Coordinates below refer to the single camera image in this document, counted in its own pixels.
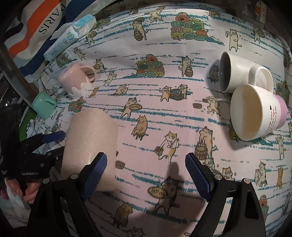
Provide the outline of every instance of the white mug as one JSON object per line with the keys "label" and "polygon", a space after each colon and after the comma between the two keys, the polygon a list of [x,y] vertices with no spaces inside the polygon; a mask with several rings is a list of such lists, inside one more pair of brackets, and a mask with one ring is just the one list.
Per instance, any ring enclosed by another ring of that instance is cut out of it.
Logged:
{"label": "white mug", "polygon": [[243,141],[250,141],[269,134],[282,127],[287,118],[288,108],[273,89],[256,86],[252,68],[249,84],[237,87],[232,95],[230,117],[234,131]]}
{"label": "white mug", "polygon": [[273,77],[265,67],[232,55],[228,52],[223,52],[220,58],[219,66],[219,84],[223,93],[233,93],[234,90],[243,83],[248,83],[249,73],[253,68],[253,79],[256,85],[266,90],[273,87]]}

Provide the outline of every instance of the pink mug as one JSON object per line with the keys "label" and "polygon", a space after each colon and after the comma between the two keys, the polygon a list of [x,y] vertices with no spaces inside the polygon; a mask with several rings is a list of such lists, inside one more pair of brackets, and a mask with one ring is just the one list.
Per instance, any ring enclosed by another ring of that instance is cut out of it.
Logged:
{"label": "pink mug", "polygon": [[78,99],[88,91],[95,77],[96,71],[93,67],[74,63],[59,75],[58,82],[71,97]]}

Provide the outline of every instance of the blue gripper pad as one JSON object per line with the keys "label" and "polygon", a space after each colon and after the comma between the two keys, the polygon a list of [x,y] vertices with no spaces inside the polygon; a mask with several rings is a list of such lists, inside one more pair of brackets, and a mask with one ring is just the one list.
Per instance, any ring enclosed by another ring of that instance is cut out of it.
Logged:
{"label": "blue gripper pad", "polygon": [[65,138],[65,133],[63,131],[59,131],[59,132],[44,135],[42,142],[44,143],[57,142],[57,141],[64,140],[64,138]]}
{"label": "blue gripper pad", "polygon": [[95,164],[92,172],[87,177],[84,182],[84,191],[82,193],[83,200],[87,200],[92,197],[96,186],[98,185],[105,168],[107,167],[107,156],[106,154],[102,154],[99,161]]}
{"label": "blue gripper pad", "polygon": [[206,199],[207,202],[211,200],[211,189],[210,184],[202,174],[201,170],[195,163],[195,161],[192,159],[190,154],[187,154],[185,157],[185,166],[196,185],[196,188],[200,194],[200,196],[204,199]]}

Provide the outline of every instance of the metal screw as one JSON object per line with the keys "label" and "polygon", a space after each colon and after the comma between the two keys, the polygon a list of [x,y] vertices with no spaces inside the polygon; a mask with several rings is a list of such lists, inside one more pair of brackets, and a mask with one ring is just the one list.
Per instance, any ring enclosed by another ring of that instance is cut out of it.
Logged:
{"label": "metal screw", "polygon": [[49,179],[44,179],[44,180],[43,180],[43,183],[44,183],[44,184],[47,184],[49,181],[50,181]]}
{"label": "metal screw", "polygon": [[70,178],[73,179],[73,180],[75,180],[75,179],[78,178],[78,174],[72,174],[72,175],[70,176]]}
{"label": "metal screw", "polygon": [[217,180],[221,180],[221,179],[222,179],[222,176],[219,175],[219,174],[216,174],[216,175],[215,175],[215,179],[217,179]]}
{"label": "metal screw", "polygon": [[243,181],[244,181],[246,184],[249,184],[249,183],[251,182],[248,178],[244,178]]}

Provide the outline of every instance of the mug handle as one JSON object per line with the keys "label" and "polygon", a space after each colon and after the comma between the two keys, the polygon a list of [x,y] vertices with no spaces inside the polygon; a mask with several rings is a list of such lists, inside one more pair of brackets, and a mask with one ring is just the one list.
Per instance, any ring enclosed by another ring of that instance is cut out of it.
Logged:
{"label": "mug handle", "polygon": [[93,71],[93,73],[94,73],[94,77],[93,77],[93,78],[88,78],[88,80],[89,80],[89,81],[94,81],[94,80],[95,80],[95,77],[96,77],[96,70],[95,70],[93,67],[91,67],[91,66],[86,66],[86,65],[81,65],[81,66],[80,66],[80,69],[82,69],[82,68],[90,68],[90,69]]}
{"label": "mug handle", "polygon": [[267,90],[271,93],[274,91],[274,82],[273,77],[268,69],[265,67],[259,67],[259,66],[252,66],[248,73],[248,83],[255,86],[256,85],[256,75],[259,71],[262,71],[265,75],[265,78],[267,80]]}
{"label": "mug handle", "polygon": [[45,101],[49,104],[53,105],[55,108],[57,107],[57,102],[53,99],[45,98]]}

